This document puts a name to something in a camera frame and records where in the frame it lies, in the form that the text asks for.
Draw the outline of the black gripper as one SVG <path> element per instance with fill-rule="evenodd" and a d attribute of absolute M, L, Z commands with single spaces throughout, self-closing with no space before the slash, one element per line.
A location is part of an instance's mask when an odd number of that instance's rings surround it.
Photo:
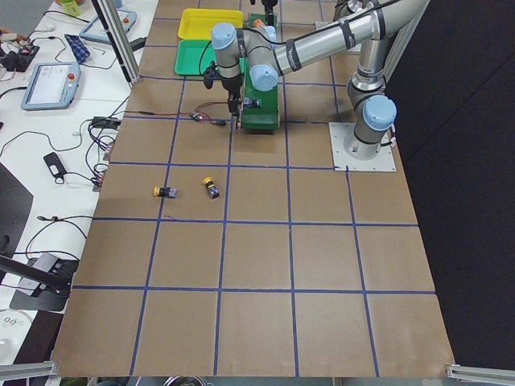
<path fill-rule="evenodd" d="M 228 92 L 228 108 L 230 113 L 239 113 L 239 99 L 241 98 L 241 90 L 243 87 L 243 75 L 239 66 L 236 67 L 237 74 L 234 76 L 223 76 L 220 73 L 220 66 L 215 61 L 202 71 L 204 87 L 208 90 L 212 89 L 216 81 L 220 81 L 223 88 Z"/>

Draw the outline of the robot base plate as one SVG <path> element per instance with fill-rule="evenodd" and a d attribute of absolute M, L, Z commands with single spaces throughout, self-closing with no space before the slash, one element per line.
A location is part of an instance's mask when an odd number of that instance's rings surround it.
<path fill-rule="evenodd" d="M 333 168 L 350 172 L 396 172 L 388 132 L 376 144 L 360 142 L 354 122 L 329 122 Z"/>

